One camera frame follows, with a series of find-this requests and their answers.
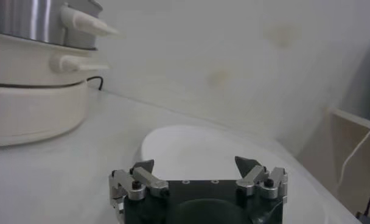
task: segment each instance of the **white handle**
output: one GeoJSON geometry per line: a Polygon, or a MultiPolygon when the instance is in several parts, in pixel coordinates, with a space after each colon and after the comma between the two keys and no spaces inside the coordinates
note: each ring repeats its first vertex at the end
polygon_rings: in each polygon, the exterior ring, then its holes
{"type": "Polygon", "coordinates": [[[93,58],[78,57],[73,55],[56,55],[50,60],[50,67],[58,73],[94,71],[109,69],[105,62],[93,58]]]}
{"type": "Polygon", "coordinates": [[[93,35],[107,36],[119,34],[119,31],[108,26],[104,21],[67,6],[62,7],[61,19],[66,27],[93,35]]]}

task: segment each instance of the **white shelf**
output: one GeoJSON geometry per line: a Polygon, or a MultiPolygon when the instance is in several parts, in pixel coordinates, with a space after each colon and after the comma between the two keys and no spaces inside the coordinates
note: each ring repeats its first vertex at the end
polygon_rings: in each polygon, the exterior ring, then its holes
{"type": "Polygon", "coordinates": [[[331,114],[334,114],[334,115],[340,117],[340,118],[343,118],[345,120],[351,121],[355,124],[358,124],[358,125],[361,125],[363,127],[366,127],[368,129],[370,129],[370,120],[368,120],[368,119],[365,119],[363,117],[354,115],[352,113],[348,113],[346,111],[343,111],[343,110],[337,109],[337,108],[330,108],[329,112],[331,114]]]}

